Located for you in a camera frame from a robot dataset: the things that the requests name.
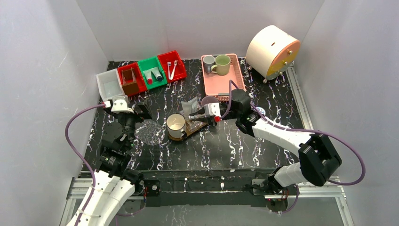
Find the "clear textured square holder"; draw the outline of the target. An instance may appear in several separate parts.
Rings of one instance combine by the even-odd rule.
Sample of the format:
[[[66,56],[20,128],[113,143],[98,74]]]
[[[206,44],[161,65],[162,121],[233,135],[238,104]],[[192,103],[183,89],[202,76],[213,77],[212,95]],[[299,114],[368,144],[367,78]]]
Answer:
[[[204,114],[205,110],[203,108],[198,109],[196,112],[192,113],[192,115],[197,115],[197,114]],[[205,126],[208,125],[206,121],[191,121],[189,120],[189,117],[184,117],[186,120],[186,132],[187,133],[193,133]]]

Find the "green mug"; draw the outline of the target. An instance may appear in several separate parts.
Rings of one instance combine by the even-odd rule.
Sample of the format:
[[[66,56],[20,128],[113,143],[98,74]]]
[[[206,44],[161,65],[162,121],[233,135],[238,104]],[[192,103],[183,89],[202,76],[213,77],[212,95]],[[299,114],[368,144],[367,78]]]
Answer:
[[[218,55],[215,58],[215,64],[211,66],[211,72],[224,76],[227,75],[230,70],[231,59],[227,55]]]

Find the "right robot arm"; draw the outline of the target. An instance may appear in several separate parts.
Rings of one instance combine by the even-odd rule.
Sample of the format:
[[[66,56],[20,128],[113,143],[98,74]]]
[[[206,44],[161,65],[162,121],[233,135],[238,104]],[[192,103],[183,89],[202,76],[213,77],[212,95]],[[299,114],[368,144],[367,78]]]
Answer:
[[[216,125],[221,120],[236,119],[238,129],[255,138],[270,141],[297,155],[297,163],[277,167],[259,186],[269,194],[276,194],[293,184],[310,182],[323,186],[342,164],[332,142],[326,135],[315,132],[297,132],[277,123],[267,121],[252,105],[247,92],[234,89],[231,105],[215,102],[204,104],[189,115],[192,121]]]

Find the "grey mug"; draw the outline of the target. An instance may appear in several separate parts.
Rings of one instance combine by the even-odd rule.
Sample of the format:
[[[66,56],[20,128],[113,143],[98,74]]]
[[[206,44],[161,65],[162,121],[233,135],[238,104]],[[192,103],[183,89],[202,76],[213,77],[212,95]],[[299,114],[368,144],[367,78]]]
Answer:
[[[215,57],[213,55],[207,55],[202,58],[203,69],[205,73],[211,73],[211,67],[215,64]]]

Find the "orange cap toothpaste tube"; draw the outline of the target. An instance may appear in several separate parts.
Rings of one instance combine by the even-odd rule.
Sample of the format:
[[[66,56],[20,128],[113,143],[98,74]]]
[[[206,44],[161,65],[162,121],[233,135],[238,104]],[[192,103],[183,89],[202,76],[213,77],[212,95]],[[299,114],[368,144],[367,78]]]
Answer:
[[[188,102],[182,101],[181,106],[183,109],[184,117],[188,117],[192,113],[192,103],[190,101]]]

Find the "white ribbed mug black rim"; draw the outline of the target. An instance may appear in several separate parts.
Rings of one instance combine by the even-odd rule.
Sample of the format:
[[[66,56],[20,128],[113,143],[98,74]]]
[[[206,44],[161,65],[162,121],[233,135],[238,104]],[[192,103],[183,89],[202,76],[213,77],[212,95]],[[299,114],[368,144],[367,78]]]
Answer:
[[[187,136],[186,120],[183,115],[175,113],[170,115],[166,121],[168,133],[172,138],[180,139]]]

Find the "purple mug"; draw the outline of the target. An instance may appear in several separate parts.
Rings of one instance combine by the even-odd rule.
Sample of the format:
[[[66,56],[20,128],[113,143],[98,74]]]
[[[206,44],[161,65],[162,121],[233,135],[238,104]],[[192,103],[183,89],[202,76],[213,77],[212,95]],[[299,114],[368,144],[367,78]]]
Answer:
[[[202,107],[210,107],[212,104],[218,104],[218,103],[219,103],[218,99],[213,96],[206,96],[201,101]]]

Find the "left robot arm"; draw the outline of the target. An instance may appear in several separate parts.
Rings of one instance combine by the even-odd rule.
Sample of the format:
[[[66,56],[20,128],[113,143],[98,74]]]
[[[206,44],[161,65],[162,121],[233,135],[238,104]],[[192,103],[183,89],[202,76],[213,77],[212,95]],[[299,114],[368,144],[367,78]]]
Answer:
[[[120,130],[102,141],[99,162],[95,168],[91,168],[84,156],[72,144],[69,127],[78,116],[96,108],[102,108],[115,117]],[[152,113],[147,101],[130,108],[125,99],[114,99],[88,107],[67,122],[64,132],[66,141],[87,166],[92,177],[82,203],[68,222],[69,226],[107,226],[136,189],[141,189],[139,194],[146,190],[143,174],[127,168],[130,161],[127,151],[133,147],[136,124],[151,118]]]

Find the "beige toothbrush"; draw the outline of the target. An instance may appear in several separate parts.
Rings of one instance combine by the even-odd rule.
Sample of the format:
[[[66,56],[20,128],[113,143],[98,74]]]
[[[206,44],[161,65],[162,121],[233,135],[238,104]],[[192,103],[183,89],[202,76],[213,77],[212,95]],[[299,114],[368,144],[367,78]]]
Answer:
[[[189,115],[189,120],[191,121],[199,121],[200,119],[204,118],[206,118],[205,114]]]

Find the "black cap toothpaste tube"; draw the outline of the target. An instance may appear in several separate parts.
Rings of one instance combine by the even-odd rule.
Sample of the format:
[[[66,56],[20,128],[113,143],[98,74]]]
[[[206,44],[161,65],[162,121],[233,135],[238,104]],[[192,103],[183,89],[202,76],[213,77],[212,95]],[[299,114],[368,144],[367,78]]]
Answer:
[[[190,107],[190,114],[196,112],[198,110],[198,97],[189,100],[188,104]]]

